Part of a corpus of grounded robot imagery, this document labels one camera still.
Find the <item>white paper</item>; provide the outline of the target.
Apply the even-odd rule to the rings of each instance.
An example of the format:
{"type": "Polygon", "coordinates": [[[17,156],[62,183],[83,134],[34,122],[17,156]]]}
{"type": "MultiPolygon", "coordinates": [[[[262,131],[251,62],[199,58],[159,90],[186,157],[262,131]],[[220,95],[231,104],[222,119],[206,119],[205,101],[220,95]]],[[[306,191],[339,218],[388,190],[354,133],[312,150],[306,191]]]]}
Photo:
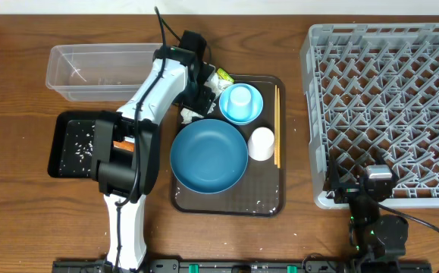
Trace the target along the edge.
{"type": "Polygon", "coordinates": [[[217,73],[213,73],[206,82],[206,86],[215,94],[215,100],[219,99],[221,94],[231,85],[232,82],[220,78],[217,73]]]}
{"type": "Polygon", "coordinates": [[[180,116],[182,117],[182,124],[190,124],[193,121],[204,119],[206,115],[211,114],[216,106],[215,102],[212,102],[208,108],[208,111],[202,115],[203,107],[201,105],[188,105],[180,104],[180,116]]]}

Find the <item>green and silver wrapper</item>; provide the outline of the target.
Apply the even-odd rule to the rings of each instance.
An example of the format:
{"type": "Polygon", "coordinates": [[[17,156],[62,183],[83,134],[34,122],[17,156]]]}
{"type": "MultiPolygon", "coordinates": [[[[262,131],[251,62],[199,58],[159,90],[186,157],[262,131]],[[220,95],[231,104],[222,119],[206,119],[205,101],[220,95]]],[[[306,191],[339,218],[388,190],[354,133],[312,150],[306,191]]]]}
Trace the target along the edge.
{"type": "Polygon", "coordinates": [[[234,79],[222,68],[217,69],[216,74],[221,80],[226,80],[230,83],[234,83],[234,79]]]}

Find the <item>large blue plate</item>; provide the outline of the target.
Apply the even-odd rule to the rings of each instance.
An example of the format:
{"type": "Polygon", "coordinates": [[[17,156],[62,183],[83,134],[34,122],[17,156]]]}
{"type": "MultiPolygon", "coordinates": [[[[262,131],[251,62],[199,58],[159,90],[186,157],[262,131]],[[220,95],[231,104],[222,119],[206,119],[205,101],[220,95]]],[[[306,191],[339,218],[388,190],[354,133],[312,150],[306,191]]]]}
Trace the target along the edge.
{"type": "Polygon", "coordinates": [[[216,194],[233,187],[249,161],[243,135],[231,124],[204,119],[188,124],[171,147],[171,170],[186,188],[216,194]]]}

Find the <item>orange carrot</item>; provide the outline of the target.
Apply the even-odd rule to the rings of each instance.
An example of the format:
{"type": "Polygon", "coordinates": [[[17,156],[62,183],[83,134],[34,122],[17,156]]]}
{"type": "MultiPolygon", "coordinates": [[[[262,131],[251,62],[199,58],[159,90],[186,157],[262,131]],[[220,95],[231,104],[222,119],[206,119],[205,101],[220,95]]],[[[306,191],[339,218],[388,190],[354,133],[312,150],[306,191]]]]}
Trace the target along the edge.
{"type": "Polygon", "coordinates": [[[123,141],[123,142],[114,141],[113,146],[114,148],[127,150],[129,152],[134,151],[134,143],[128,141],[123,141]]]}

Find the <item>pile of white rice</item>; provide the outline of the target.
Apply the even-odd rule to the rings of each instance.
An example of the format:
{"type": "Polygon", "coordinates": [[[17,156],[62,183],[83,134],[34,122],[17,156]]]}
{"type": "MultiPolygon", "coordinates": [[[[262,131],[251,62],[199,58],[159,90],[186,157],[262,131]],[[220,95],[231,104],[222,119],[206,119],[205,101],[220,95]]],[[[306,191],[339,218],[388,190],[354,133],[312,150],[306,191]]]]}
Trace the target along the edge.
{"type": "Polygon", "coordinates": [[[87,178],[91,172],[94,120],[72,120],[67,124],[59,176],[87,178]]]}

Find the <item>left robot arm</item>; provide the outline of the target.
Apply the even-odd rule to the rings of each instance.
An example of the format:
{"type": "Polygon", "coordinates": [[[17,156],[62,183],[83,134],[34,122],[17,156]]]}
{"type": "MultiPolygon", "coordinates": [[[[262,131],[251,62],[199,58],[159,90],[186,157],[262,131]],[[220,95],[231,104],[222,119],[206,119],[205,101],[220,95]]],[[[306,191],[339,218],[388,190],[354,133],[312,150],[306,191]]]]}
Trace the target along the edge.
{"type": "Polygon", "coordinates": [[[206,82],[215,69],[203,61],[205,50],[203,45],[163,45],[133,97],[96,119],[90,174],[108,208],[109,272],[136,271],[146,255],[144,206],[158,177],[166,112],[174,103],[199,112],[210,109],[214,94],[206,82]]]}

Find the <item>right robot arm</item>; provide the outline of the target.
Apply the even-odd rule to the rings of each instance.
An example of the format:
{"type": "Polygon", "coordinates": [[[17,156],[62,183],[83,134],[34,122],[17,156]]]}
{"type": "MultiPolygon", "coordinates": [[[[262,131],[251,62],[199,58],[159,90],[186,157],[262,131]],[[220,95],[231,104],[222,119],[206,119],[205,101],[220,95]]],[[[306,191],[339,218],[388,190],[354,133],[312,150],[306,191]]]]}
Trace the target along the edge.
{"type": "Polygon", "coordinates": [[[349,205],[350,243],[358,253],[345,265],[348,272],[399,272],[406,254],[409,224],[402,216],[382,215],[380,204],[392,192],[398,176],[382,158],[363,169],[355,183],[340,180],[340,164],[330,156],[328,184],[336,203],[349,205]]]}

